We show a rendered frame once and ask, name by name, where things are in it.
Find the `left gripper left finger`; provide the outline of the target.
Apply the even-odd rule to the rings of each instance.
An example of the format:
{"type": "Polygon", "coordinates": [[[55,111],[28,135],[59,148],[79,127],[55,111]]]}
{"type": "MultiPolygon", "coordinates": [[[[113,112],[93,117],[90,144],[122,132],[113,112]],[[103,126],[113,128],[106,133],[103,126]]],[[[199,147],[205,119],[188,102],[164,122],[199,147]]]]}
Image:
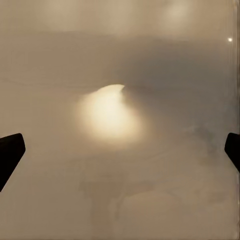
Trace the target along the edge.
{"type": "Polygon", "coordinates": [[[0,192],[25,153],[21,133],[0,138],[0,192]]]}

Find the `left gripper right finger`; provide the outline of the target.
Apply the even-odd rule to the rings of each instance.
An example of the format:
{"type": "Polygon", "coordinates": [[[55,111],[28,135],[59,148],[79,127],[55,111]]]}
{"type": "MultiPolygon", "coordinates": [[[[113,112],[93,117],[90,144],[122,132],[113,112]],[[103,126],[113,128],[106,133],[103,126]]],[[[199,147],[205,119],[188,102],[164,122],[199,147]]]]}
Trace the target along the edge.
{"type": "Polygon", "coordinates": [[[240,172],[240,135],[236,133],[229,133],[224,150],[237,170],[240,172]]]}

